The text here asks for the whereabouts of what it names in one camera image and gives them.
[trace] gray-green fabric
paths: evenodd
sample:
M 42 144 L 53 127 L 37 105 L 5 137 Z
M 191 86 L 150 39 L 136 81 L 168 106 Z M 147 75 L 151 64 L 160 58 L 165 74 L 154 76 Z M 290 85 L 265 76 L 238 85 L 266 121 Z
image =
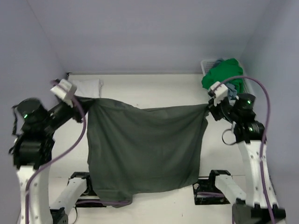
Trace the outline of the gray-green fabric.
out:
M 136 193 L 195 183 L 206 115 L 206 104 L 142 110 L 95 99 L 87 128 L 95 193 L 103 201 L 131 201 Z

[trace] wall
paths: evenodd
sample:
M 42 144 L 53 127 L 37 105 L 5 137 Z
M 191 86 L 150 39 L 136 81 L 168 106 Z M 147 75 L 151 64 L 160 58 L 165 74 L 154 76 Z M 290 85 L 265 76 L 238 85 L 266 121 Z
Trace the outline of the wall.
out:
M 11 106 L 38 97 L 45 106 L 55 100 L 48 81 L 64 76 L 64 69 L 24 0 L 0 1 L 0 217 L 16 223 L 20 212 L 19 183 L 8 150 L 13 116 Z
M 239 58 L 270 0 L 28 0 L 72 72 L 193 73 Z
M 298 58 L 299 1 L 272 0 L 242 57 L 247 74 L 266 86 L 271 98 L 267 158 L 270 174 L 288 223 L 298 222 Z M 265 98 L 259 97 L 256 112 L 264 121 Z

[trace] white basket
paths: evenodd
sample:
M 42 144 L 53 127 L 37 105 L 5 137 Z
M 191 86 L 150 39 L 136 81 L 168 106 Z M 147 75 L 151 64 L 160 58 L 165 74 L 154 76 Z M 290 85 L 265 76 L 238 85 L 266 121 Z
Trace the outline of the white basket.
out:
M 205 59 L 200 62 L 201 70 L 204 76 L 209 72 L 209 70 L 213 67 L 216 61 L 217 59 Z M 243 75 L 245 75 L 245 70 L 240 62 L 239 62 L 239 66 L 243 69 Z M 244 87 L 243 93 L 250 93 L 254 95 L 248 79 L 243 79 L 243 87 Z

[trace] laundry basket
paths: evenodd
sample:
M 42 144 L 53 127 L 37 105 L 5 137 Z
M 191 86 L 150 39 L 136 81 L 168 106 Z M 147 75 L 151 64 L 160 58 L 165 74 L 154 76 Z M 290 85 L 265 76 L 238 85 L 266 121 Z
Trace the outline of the laundry basket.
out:
M 213 67 L 217 59 L 205 59 L 200 62 L 201 70 L 204 76 L 209 72 L 209 70 Z M 243 75 L 245 75 L 245 71 L 243 66 L 239 62 L 239 66 L 243 69 Z M 243 93 L 253 94 L 252 87 L 248 79 L 243 79 Z

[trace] pile of clothes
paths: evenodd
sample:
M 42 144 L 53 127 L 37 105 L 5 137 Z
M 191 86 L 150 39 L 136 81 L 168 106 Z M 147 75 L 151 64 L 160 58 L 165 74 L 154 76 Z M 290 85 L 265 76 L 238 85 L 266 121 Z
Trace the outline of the pile of clothes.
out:
M 239 66 L 239 62 L 234 59 L 223 60 L 219 59 L 215 62 L 209 72 L 203 77 L 202 87 L 209 89 L 215 82 L 222 82 L 225 79 L 233 76 L 243 75 L 243 69 Z M 228 87 L 228 99 L 234 99 L 238 93 L 243 92 L 243 80 L 233 79 L 225 85 Z

